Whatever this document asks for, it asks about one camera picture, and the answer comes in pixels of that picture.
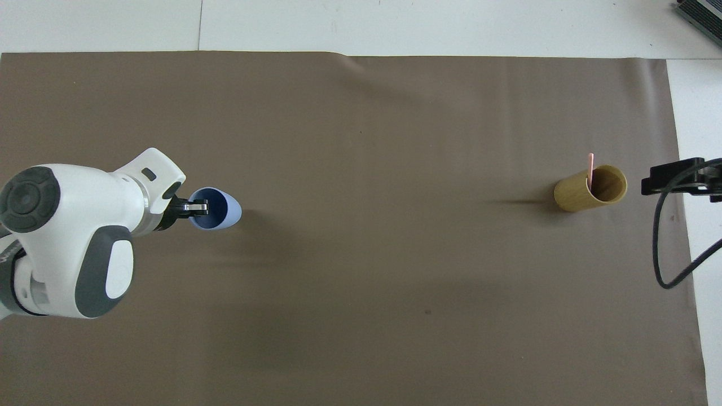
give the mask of black device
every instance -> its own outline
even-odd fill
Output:
[[[685,20],[722,46],[722,0],[677,0],[675,9]]]
[[[649,170],[649,178],[642,179],[642,194],[647,196],[657,193],[660,196],[654,209],[654,223],[652,225],[654,275],[661,287],[672,289],[707,258],[722,248],[722,238],[702,252],[671,282],[664,282],[659,270],[658,252],[659,218],[664,206],[664,200],[670,193],[689,193],[698,196],[709,196],[712,203],[722,202],[722,158],[705,161],[703,158],[695,157],[653,166]]]

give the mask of black clamp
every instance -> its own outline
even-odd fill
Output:
[[[675,176],[689,171],[705,162],[696,157],[664,165],[653,166],[649,170],[649,178],[642,179],[642,194],[661,193]],[[671,189],[670,193],[689,193],[695,196],[709,196],[710,202],[722,202],[722,164],[709,165],[697,169]]]
[[[163,218],[155,230],[166,230],[179,218],[201,217],[205,215],[208,215],[207,199],[188,201],[187,199],[181,199],[173,195],[173,197],[170,198],[170,203],[168,203],[168,208],[163,212]]]

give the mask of blue cup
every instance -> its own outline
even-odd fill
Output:
[[[208,215],[190,217],[193,225],[201,230],[221,230],[234,225],[240,220],[240,204],[228,193],[212,188],[200,188],[191,194],[189,201],[195,199],[208,200]]]

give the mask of black cable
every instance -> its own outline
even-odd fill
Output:
[[[659,253],[657,242],[659,239],[659,217],[662,213],[662,206],[664,205],[664,200],[667,198],[667,195],[671,192],[672,189],[676,188],[679,185],[679,182],[682,181],[685,177],[692,175],[694,172],[702,169],[707,168],[708,166],[712,165],[722,165],[722,158],[717,158],[713,160],[709,160],[707,162],[701,163],[699,165],[695,165],[691,168],[688,168],[686,170],[683,170],[682,172],[678,173],[675,177],[673,177],[667,186],[662,189],[661,194],[659,195],[659,200],[657,201],[657,208],[654,209],[654,224],[652,226],[652,261],[654,262],[654,276],[657,278],[657,283],[665,289],[672,289],[675,286],[677,286],[681,281],[683,281],[684,278],[686,278],[689,274],[692,273],[697,267],[699,267],[707,258],[712,256],[717,250],[722,248],[722,238],[717,241],[716,243],[712,244],[710,248],[706,249],[704,252],[701,253],[694,261],[692,261],[689,265],[687,265],[686,268],[684,268],[679,275],[677,275],[670,283],[666,283],[662,280],[662,274],[659,270]]]

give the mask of white floor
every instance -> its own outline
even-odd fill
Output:
[[[722,157],[722,48],[676,16],[672,3],[0,0],[0,52],[201,49],[671,59],[680,156]],[[722,237],[722,204],[691,197],[685,204],[696,256]],[[722,254],[695,271],[695,289],[709,403],[722,406]]]

